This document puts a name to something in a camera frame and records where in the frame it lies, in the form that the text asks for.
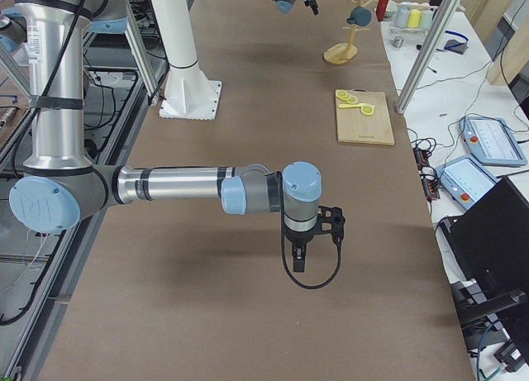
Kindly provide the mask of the dark blue mug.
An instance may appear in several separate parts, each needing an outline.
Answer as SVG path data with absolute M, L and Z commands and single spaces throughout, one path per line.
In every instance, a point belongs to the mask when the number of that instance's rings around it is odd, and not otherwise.
M 366 27 L 372 20 L 372 12 L 365 7 L 355 7 L 351 10 L 346 22 L 349 25 L 356 25 L 359 27 Z

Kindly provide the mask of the wooden cup rack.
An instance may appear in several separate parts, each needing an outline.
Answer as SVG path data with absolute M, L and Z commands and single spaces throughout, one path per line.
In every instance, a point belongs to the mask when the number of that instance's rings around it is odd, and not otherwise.
M 349 0 L 355 4 L 355 7 L 365 7 L 368 9 L 368 5 L 372 3 L 374 0 Z M 325 62 L 328 64 L 334 65 L 334 66 L 340 66 L 343 64 L 348 63 L 351 59 L 353 59 L 357 53 L 358 50 L 355 46 L 355 37 L 356 33 L 358 31 L 368 31 L 368 26 L 366 27 L 359 27 L 356 25 L 349 25 L 347 23 L 347 26 L 344 26 L 344 29 L 348 30 L 350 35 L 347 42 L 338 43 L 331 48 L 327 49 L 322 57 Z

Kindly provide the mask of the yellow cup on rack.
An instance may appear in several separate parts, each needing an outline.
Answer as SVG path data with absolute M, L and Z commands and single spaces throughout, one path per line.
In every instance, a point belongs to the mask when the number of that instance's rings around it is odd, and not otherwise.
M 407 28 L 417 29 L 420 26 L 421 11 L 419 9 L 410 9 L 407 20 Z

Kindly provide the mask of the light blue cup on rack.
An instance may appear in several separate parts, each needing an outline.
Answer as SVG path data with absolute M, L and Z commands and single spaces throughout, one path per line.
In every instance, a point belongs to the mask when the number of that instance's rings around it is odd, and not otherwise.
M 433 15 L 434 12 L 430 9 L 421 10 L 418 27 L 422 30 L 429 30 L 432 25 Z

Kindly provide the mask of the red thermos bottle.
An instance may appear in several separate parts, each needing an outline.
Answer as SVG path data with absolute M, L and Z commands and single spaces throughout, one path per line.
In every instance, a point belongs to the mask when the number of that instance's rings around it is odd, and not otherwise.
M 378 0 L 377 6 L 375 8 L 375 15 L 377 17 L 378 22 L 381 22 L 384 19 L 388 2 L 389 0 Z

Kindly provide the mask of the lemon slice by knife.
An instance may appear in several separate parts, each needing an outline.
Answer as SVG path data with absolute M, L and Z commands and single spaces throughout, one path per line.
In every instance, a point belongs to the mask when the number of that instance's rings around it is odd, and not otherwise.
M 363 103 L 360 106 L 360 112 L 365 116 L 372 116 L 375 112 L 375 107 L 372 104 Z

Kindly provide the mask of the wooden cutting board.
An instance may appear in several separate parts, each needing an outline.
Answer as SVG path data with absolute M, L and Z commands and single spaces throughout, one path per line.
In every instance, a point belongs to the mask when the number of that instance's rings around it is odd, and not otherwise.
M 336 97 L 336 131 L 337 139 L 342 143 L 394 145 L 393 129 L 389 117 L 386 96 L 383 92 L 346 90 L 358 98 L 357 103 L 368 103 L 375 107 L 374 115 L 365 116 L 360 108 L 338 108 L 338 104 L 346 103 Z

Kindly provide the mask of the black power strip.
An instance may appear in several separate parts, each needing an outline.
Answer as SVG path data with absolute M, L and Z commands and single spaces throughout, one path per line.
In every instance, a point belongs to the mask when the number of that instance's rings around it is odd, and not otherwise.
M 440 182 L 436 170 L 429 163 L 429 152 L 415 146 L 413 154 L 426 200 L 432 202 L 439 199 Z

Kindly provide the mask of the near teach pendant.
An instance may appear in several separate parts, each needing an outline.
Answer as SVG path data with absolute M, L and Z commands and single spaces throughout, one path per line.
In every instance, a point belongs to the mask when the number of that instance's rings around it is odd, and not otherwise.
M 497 182 L 472 155 L 464 155 L 436 168 L 441 186 L 465 210 L 469 210 Z

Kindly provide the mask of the teach pendant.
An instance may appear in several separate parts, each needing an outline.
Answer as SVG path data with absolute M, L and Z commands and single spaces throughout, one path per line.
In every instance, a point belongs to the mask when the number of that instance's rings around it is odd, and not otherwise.
M 464 155 L 436 168 L 441 186 L 465 210 L 469 210 L 497 182 L 472 155 Z
M 526 156 L 503 119 L 464 117 L 460 130 L 470 153 L 481 164 L 505 167 L 527 164 Z

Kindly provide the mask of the black monitor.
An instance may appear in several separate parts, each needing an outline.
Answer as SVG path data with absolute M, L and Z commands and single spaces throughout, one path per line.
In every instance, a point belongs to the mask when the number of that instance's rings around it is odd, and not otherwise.
M 456 294 L 460 324 L 497 315 L 524 360 L 528 359 L 528 201 L 508 177 L 460 217 L 440 222 L 466 279 L 484 301 Z

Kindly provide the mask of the far teach pendant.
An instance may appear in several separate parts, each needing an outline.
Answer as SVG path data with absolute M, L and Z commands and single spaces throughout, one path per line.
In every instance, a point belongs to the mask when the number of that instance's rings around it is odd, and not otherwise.
M 470 153 L 481 164 L 505 167 L 527 164 L 526 156 L 503 119 L 464 117 L 460 130 Z

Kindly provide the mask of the aluminium frame post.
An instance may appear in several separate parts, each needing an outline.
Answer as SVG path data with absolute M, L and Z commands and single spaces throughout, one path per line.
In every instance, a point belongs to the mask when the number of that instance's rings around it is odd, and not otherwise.
M 431 57 L 436 51 L 437 43 L 444 34 L 446 26 L 450 22 L 460 1 L 461 0 L 443 0 L 441 3 L 435 18 L 433 19 L 431 29 L 422 44 L 422 49 L 419 51 L 399 98 L 396 101 L 395 109 L 397 113 L 404 114 L 407 106 L 411 102 L 412 96 L 417 90 L 417 86 L 427 70 Z

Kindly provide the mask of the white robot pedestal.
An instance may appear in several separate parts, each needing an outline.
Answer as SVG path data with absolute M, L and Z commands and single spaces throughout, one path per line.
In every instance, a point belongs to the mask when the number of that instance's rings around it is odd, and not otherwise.
M 160 107 L 163 118 L 212 121 L 222 83 L 200 69 L 186 0 L 151 0 L 169 72 Z

